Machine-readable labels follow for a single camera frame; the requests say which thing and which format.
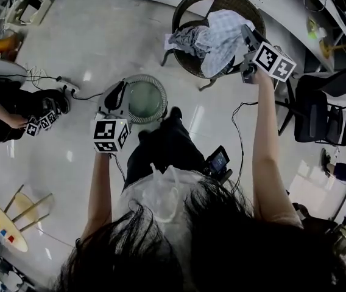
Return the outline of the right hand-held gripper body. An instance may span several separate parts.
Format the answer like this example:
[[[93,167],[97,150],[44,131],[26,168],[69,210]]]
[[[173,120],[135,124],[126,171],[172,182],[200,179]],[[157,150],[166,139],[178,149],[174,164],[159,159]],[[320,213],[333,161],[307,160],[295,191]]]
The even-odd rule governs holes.
[[[262,42],[258,49],[251,50],[244,55],[239,71],[244,83],[253,83],[253,75],[258,69],[273,79],[286,82],[296,65],[283,51],[269,43]]]

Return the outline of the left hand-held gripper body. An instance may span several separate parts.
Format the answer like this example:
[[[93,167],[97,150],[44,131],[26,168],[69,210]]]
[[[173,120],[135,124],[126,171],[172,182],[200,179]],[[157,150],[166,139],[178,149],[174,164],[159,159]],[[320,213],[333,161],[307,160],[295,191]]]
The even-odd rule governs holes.
[[[99,153],[119,153],[131,130],[130,91],[126,82],[121,106],[118,109],[107,109],[104,100],[108,90],[109,88],[100,96],[97,103],[97,112],[93,120],[93,145]]]

